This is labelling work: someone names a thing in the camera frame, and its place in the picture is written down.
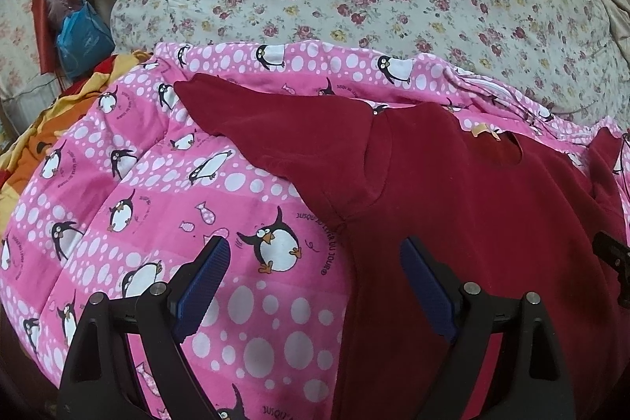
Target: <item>penguin print blanket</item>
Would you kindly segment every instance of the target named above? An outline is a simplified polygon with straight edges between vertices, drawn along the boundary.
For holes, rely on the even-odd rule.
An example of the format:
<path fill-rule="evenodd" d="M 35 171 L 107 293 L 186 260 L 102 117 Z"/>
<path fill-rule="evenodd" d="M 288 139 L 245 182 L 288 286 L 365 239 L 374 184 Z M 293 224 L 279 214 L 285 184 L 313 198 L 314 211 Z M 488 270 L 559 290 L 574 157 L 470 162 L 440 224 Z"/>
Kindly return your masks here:
<path fill-rule="evenodd" d="M 59 140 L 2 240 L 0 299 L 56 385 L 90 294 L 137 296 L 168 281 L 216 234 L 228 239 L 231 264 L 183 344 L 210 400 L 232 420 L 330 416 L 350 263 L 292 184 L 199 130 L 173 88 L 196 72 L 261 92 L 344 95 L 375 115 L 437 102 L 462 130 L 510 130 L 578 168 L 601 127 L 623 135 L 611 119 L 584 127 L 555 118 L 510 86 L 432 54 L 400 60 L 319 41 L 161 43 Z M 629 159 L 626 140 L 614 170 L 626 213 Z M 168 418 L 138 338 L 131 345 L 144 394 L 153 414 Z"/>

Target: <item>blue bag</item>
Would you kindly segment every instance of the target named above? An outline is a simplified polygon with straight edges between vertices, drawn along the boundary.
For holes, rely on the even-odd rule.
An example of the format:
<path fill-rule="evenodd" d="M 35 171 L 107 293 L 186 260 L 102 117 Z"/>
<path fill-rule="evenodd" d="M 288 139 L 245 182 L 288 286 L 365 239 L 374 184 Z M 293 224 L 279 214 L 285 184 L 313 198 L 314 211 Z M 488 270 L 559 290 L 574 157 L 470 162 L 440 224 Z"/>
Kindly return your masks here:
<path fill-rule="evenodd" d="M 111 32 L 94 8 L 83 0 L 83 8 L 64 19 L 57 35 L 59 62 L 68 79 L 92 70 L 114 50 Z"/>

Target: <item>shirt sleeve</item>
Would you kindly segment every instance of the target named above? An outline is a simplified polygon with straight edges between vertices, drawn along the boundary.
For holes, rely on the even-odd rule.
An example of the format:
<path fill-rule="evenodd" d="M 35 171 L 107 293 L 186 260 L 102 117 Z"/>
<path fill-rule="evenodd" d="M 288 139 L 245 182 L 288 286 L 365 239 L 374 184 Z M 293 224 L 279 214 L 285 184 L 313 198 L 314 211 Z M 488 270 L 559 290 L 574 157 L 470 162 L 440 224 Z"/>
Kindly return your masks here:
<path fill-rule="evenodd" d="M 291 181 L 331 229 L 382 193 L 391 131 L 367 103 L 259 93 L 203 74 L 174 87 L 204 132 L 228 137 L 254 166 Z"/>

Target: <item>yellow flower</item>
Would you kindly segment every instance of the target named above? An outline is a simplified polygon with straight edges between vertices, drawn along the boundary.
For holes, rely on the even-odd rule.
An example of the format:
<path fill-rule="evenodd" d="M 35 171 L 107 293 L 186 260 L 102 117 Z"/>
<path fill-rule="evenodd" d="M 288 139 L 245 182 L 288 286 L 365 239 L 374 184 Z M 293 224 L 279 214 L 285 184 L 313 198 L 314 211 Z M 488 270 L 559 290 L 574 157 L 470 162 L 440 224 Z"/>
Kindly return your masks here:
<path fill-rule="evenodd" d="M 341 29 L 335 29 L 334 31 L 331 31 L 330 36 L 335 41 L 341 41 L 341 42 L 348 41 L 346 34 Z"/>
<path fill-rule="evenodd" d="M 433 22 L 431 23 L 431 27 L 434 28 L 435 32 L 439 32 L 439 33 L 446 32 L 446 29 L 444 29 L 444 26 L 442 25 L 441 22 Z"/>

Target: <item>penguin foot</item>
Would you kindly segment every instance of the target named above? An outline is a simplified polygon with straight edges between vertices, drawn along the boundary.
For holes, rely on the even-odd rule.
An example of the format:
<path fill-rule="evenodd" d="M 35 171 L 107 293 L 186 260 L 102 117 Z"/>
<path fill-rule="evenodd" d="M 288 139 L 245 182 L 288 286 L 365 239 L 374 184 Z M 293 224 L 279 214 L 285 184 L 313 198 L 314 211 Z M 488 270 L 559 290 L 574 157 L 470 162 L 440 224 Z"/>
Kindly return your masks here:
<path fill-rule="evenodd" d="M 272 273 L 273 260 L 269 260 L 268 264 L 260 264 L 258 268 L 258 272 L 261 274 L 271 274 Z"/>

